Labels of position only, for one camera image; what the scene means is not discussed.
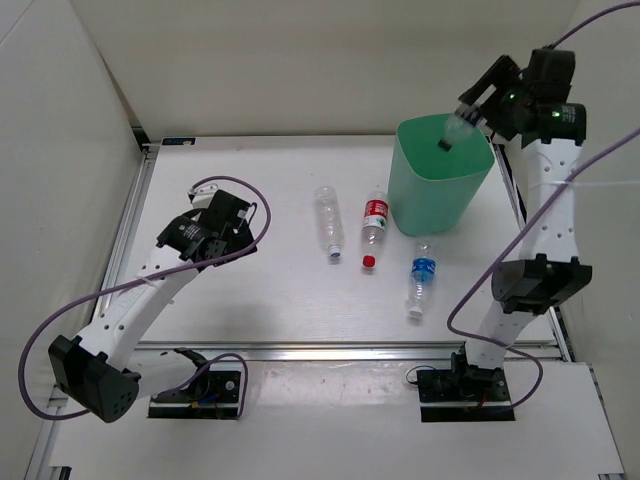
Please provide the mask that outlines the blue label bottle white cap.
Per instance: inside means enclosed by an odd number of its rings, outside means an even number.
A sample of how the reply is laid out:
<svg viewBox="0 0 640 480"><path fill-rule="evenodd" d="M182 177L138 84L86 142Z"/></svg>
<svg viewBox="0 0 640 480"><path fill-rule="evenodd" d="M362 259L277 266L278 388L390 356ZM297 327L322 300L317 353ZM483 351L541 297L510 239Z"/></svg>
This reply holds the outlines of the blue label bottle white cap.
<svg viewBox="0 0 640 480"><path fill-rule="evenodd" d="M421 320L430 305L437 262L434 244L429 238L419 239L411 263L407 311L412 320Z"/></svg>

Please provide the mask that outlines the red label bottle red cap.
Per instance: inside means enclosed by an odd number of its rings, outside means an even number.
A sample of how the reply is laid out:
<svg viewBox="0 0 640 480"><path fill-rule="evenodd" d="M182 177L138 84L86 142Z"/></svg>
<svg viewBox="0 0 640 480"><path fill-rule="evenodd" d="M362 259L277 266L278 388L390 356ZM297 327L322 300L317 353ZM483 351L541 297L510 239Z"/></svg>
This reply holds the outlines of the red label bottle red cap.
<svg viewBox="0 0 640 480"><path fill-rule="evenodd" d="M373 269L380 256L386 237L388 212L387 194L382 191L371 193L365 204L361 228L362 266L365 269Z"/></svg>

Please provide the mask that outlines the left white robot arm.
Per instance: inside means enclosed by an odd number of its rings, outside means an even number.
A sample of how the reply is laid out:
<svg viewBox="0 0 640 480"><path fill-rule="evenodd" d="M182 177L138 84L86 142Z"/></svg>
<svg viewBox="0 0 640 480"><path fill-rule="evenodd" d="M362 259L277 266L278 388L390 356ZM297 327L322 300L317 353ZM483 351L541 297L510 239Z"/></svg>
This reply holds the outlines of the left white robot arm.
<svg viewBox="0 0 640 480"><path fill-rule="evenodd" d="M191 349L134 355L152 323L200 272L257 250L250 230L255 204L221 189L195 190L189 198L191 210L163 229L137 277L114 293L100 318L49 346L57 386L106 423L140 398L200 403L223 394L210 361Z"/></svg>

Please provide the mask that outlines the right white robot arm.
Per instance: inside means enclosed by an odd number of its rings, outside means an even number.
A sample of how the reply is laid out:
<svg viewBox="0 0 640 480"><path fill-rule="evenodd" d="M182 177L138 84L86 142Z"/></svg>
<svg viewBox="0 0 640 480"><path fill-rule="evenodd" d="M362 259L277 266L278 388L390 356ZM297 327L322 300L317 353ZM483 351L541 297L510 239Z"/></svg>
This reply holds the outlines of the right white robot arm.
<svg viewBox="0 0 640 480"><path fill-rule="evenodd" d="M450 149L484 124L506 140L520 137L528 172L527 220L489 267L493 302L478 332L452 357L449 387L470 400L503 372L505 354L535 318L562 304L592 279L574 238L575 173L586 139L586 108L568 100L575 70L571 51L533 50L525 68L500 56L459 98L438 145Z"/></svg>

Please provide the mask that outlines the clear bottle blue cap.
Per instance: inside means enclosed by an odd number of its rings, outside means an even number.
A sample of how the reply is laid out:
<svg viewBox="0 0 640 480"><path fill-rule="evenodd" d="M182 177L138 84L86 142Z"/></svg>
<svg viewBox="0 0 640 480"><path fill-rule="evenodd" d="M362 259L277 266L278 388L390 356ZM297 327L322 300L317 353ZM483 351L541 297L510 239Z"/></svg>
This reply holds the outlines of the clear bottle blue cap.
<svg viewBox="0 0 640 480"><path fill-rule="evenodd" d="M329 260L337 262L342 256L344 231L335 189L319 187L314 192L313 205L319 241Z"/></svg>

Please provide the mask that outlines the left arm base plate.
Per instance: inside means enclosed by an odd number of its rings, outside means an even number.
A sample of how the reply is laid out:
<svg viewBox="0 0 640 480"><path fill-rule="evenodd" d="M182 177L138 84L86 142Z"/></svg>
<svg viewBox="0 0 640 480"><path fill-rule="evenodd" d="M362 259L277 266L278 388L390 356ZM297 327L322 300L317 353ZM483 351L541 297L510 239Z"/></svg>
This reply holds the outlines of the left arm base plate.
<svg viewBox="0 0 640 480"><path fill-rule="evenodd" d="M248 366L226 358L187 387L153 396L147 417L156 420L239 420L244 412Z"/></svg>

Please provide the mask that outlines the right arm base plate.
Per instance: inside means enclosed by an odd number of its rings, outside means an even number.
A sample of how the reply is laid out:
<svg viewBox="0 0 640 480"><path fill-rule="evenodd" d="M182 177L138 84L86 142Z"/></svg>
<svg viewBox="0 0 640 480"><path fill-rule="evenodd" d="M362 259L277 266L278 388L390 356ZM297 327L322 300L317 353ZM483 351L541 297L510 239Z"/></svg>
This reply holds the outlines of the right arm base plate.
<svg viewBox="0 0 640 480"><path fill-rule="evenodd" d="M503 371L488 381L463 378L457 371L419 365L406 372L416 387L422 423L511 422L515 420Z"/></svg>

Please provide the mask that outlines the small bottle black cap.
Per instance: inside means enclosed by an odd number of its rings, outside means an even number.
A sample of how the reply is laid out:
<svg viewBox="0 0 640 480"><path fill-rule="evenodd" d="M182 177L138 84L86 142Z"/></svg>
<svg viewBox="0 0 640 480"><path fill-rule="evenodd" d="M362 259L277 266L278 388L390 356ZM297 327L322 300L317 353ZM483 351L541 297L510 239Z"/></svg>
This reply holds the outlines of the small bottle black cap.
<svg viewBox="0 0 640 480"><path fill-rule="evenodd" d="M445 121L437 146L450 151L454 145L468 138L481 120L482 115L478 110L456 110Z"/></svg>

